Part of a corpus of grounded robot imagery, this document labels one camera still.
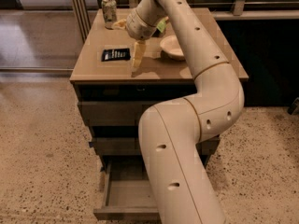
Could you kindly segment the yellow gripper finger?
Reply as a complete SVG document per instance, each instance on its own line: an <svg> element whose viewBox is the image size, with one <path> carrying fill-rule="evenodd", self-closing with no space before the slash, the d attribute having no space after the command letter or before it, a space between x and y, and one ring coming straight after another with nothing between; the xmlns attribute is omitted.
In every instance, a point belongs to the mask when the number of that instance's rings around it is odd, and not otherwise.
<svg viewBox="0 0 299 224"><path fill-rule="evenodd" d="M112 24L113 30L125 30L126 29L126 19L121 19Z"/></svg>
<svg viewBox="0 0 299 224"><path fill-rule="evenodd" d="M134 51L133 51L133 58L132 58L132 71L135 72L143 59L145 50L146 50L146 42L143 40L138 40L134 43Z"/></svg>

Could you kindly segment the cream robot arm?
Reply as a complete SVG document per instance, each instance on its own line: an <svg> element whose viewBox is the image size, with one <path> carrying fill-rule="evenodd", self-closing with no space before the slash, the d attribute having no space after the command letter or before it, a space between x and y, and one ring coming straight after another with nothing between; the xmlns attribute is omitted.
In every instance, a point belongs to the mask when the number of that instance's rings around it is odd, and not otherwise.
<svg viewBox="0 0 299 224"><path fill-rule="evenodd" d="M196 92L148 108L139 145L162 224L225 224L196 146L229 129L244 106L240 80L187 0L141 0L126 19L135 40L152 37L167 17Z"/></svg>

